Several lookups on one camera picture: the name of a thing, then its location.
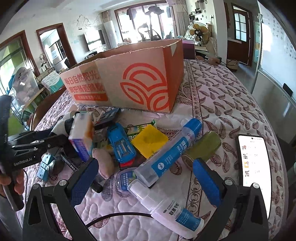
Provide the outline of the yellow standing fan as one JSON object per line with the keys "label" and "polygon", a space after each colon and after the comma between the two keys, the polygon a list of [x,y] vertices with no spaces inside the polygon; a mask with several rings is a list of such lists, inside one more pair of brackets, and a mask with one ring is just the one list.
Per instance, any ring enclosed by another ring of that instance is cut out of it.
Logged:
{"label": "yellow standing fan", "polygon": [[203,23],[192,23],[188,27],[189,39],[195,44],[207,44],[211,38],[210,30]]}

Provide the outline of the printed cardboard box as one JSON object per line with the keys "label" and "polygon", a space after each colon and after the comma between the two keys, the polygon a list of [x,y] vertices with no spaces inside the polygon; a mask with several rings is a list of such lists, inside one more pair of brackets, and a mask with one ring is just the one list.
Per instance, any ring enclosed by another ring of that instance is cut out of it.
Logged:
{"label": "printed cardboard box", "polygon": [[180,39],[140,42],[98,53],[60,78],[78,104],[170,113],[183,60]]}

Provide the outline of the white blue carton box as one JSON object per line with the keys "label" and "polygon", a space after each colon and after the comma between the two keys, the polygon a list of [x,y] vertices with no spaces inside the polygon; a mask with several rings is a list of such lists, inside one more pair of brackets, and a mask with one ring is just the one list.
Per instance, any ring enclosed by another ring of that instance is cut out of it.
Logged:
{"label": "white blue carton box", "polygon": [[83,162],[87,162],[92,157],[93,136],[92,114],[76,114],[68,139]]}

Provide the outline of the yellow square box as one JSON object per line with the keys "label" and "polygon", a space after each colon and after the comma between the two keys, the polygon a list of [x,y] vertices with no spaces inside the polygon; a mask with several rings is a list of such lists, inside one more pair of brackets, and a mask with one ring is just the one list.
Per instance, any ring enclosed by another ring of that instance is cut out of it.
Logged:
{"label": "yellow square box", "polygon": [[150,158],[168,142],[168,137],[151,124],[147,125],[131,144],[146,158]]}

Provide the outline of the wooden chair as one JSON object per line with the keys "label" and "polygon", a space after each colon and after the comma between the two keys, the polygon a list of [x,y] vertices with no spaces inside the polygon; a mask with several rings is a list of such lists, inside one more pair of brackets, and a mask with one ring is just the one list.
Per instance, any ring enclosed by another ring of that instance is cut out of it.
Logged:
{"label": "wooden chair", "polygon": [[36,108],[33,113],[30,130],[33,131],[36,126],[39,124],[41,119],[45,116],[48,110],[53,106],[53,104],[58,100],[58,98],[65,92],[66,87],[62,87],[57,92],[47,96]]}

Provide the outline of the white spray bottle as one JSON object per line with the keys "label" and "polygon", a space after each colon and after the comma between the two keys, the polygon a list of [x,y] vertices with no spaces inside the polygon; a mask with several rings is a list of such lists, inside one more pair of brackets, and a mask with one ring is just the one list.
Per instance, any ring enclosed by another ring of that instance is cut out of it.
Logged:
{"label": "white spray bottle", "polygon": [[173,197],[161,197],[138,179],[133,180],[127,189],[150,212],[152,218],[181,237],[189,240],[202,230],[204,220],[194,216]]}

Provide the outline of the white screen smartphone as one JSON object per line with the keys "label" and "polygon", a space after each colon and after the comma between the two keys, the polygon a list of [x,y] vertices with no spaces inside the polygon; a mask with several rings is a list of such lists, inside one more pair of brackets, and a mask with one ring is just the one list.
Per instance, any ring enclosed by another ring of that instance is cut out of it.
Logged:
{"label": "white screen smartphone", "polygon": [[260,136],[238,135],[236,148],[239,161],[239,184],[250,187],[259,185],[266,214],[271,209],[271,169],[265,141]]}

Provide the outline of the blue white tube bottle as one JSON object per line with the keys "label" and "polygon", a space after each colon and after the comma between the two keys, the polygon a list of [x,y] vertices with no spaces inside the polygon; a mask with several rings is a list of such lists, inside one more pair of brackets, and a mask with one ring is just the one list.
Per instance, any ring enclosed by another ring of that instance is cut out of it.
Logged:
{"label": "blue white tube bottle", "polygon": [[136,177],[151,187],[189,149],[201,128],[202,122],[199,119],[190,119],[177,135],[134,170]]}

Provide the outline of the blue toy car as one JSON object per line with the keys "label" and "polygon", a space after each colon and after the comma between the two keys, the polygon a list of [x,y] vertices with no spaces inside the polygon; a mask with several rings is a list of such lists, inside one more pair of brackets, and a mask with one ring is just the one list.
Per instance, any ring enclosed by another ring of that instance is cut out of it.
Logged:
{"label": "blue toy car", "polygon": [[109,126],[107,129],[107,137],[119,163],[127,163],[136,157],[137,153],[121,124],[114,123]]}

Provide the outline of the floral quilted bedspread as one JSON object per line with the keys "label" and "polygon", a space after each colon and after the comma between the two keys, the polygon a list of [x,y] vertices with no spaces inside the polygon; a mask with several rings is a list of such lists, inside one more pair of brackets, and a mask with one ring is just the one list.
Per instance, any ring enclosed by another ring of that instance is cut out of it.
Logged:
{"label": "floral quilted bedspread", "polygon": [[[74,107],[73,105],[74,100],[65,90],[37,125],[36,130],[45,130],[53,126],[61,116],[69,112],[70,107]],[[287,217],[285,161],[264,112],[245,86],[226,67],[211,66],[205,61],[184,60],[184,78],[171,113],[123,109],[118,121],[126,127],[155,120],[157,128],[170,139],[191,118],[198,118],[203,122],[203,130],[198,138],[208,131],[214,131],[220,137],[222,144],[207,164],[223,179],[231,179],[235,183],[239,181],[236,136],[246,134],[264,139],[272,180],[268,238],[273,240]],[[38,168],[39,164],[26,168],[29,180],[27,198],[35,183],[42,186],[55,185],[62,179],[68,179],[73,173],[65,165],[61,173],[50,176],[48,182],[43,182],[36,176]],[[75,207],[85,223],[109,213],[147,212],[133,195],[120,194],[115,183],[116,174],[106,180],[102,193],[88,190],[82,203]],[[184,201],[186,208],[195,216],[201,216],[206,224],[215,207],[209,203],[198,180],[181,158],[166,171],[155,186],[159,189],[169,184],[172,184],[170,192],[182,192],[177,200]],[[93,225],[90,231],[98,240],[185,240],[152,218],[141,216],[113,217]]]}

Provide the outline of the small light blue box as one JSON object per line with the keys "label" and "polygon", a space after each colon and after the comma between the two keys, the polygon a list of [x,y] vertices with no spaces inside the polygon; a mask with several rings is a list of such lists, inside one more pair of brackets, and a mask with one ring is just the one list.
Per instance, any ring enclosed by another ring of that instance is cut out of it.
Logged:
{"label": "small light blue box", "polygon": [[37,171],[37,177],[44,182],[49,178],[49,165],[55,160],[55,157],[50,154],[45,154],[40,162],[39,169]]}

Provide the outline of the green cracker snack packet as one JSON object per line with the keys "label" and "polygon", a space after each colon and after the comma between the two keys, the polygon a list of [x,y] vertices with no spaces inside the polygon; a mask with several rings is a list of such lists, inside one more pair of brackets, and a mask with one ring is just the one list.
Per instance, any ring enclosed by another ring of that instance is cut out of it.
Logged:
{"label": "green cracker snack packet", "polygon": [[130,141],[132,141],[144,128],[148,125],[152,125],[155,128],[157,127],[155,120],[152,120],[150,123],[144,123],[141,125],[128,125],[124,128],[126,135]]}

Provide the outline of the olive green cylinder can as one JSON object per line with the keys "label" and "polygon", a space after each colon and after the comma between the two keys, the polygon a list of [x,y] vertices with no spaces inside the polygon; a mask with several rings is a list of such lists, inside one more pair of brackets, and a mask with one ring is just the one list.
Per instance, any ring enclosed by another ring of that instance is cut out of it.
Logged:
{"label": "olive green cylinder can", "polygon": [[220,146],[221,140],[217,133],[208,131],[182,154],[182,161],[192,171],[194,160],[202,159],[203,161],[207,161],[215,154]]}

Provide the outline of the black remote control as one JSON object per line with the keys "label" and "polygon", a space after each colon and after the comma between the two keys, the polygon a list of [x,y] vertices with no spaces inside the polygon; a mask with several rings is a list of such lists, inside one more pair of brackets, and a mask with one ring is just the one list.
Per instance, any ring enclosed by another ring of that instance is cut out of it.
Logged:
{"label": "black remote control", "polygon": [[98,131],[107,128],[115,123],[119,114],[121,112],[120,108],[114,108],[106,113],[104,113],[98,121],[94,124],[94,130]]}

